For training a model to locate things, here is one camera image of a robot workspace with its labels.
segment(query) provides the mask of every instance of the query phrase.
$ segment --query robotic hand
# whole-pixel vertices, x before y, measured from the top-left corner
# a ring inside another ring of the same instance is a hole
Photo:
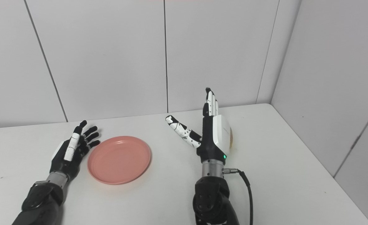
[[[253,205],[250,184],[245,173],[236,168],[224,168],[232,144],[228,121],[218,114],[219,106],[214,93],[206,88],[203,108],[202,137],[180,123],[173,116],[166,117],[169,126],[188,144],[196,148],[202,162],[202,178],[195,184],[193,208],[197,225],[238,225],[238,218],[229,201],[229,188],[224,174],[239,173],[250,195],[250,224],[253,223]]]
[[[82,121],[74,129],[71,138],[62,142],[53,155],[51,169],[46,181],[37,181],[28,192],[12,225],[53,225],[58,210],[64,202],[63,188],[68,181],[77,177],[83,157],[100,141],[98,127],[93,126],[82,133],[87,121]]]

